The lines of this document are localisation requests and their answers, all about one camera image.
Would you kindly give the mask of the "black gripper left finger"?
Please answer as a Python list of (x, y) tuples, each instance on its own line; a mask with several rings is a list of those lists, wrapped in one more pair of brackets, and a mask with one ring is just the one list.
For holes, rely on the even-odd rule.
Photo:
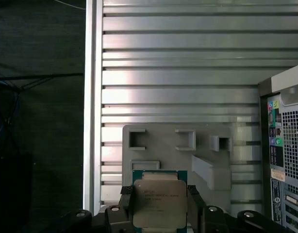
[(95, 216), (88, 210), (77, 209), (49, 225), (50, 233), (133, 233), (131, 221), (135, 200), (134, 186), (121, 189), (119, 204), (106, 206)]

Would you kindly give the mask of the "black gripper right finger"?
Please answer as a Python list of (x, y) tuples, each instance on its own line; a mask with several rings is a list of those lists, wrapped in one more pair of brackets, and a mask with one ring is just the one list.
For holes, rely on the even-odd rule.
[(207, 205), (194, 185), (187, 186), (187, 221), (195, 233), (286, 233), (287, 229), (253, 211), (232, 217), (221, 208)]

